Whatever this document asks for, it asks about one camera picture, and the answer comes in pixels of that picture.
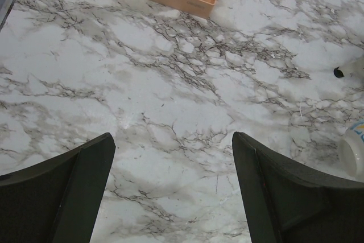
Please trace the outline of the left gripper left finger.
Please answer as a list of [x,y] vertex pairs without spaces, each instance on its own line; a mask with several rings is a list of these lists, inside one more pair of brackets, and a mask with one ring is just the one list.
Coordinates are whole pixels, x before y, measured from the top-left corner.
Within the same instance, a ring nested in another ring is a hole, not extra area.
[[110,133],[1,176],[1,242],[89,242],[115,154]]

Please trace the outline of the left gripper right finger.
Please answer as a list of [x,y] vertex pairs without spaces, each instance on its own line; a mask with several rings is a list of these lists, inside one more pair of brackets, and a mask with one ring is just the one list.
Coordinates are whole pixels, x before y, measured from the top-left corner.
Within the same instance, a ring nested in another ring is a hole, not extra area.
[[245,133],[232,138],[252,242],[362,242],[363,183],[310,168]]

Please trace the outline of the blue orange floral bowl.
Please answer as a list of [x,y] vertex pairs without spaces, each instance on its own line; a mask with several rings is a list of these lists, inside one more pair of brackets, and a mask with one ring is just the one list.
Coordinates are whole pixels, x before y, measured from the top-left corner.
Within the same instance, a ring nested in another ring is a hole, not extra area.
[[363,181],[363,120],[345,131],[339,141],[338,154],[346,173]]

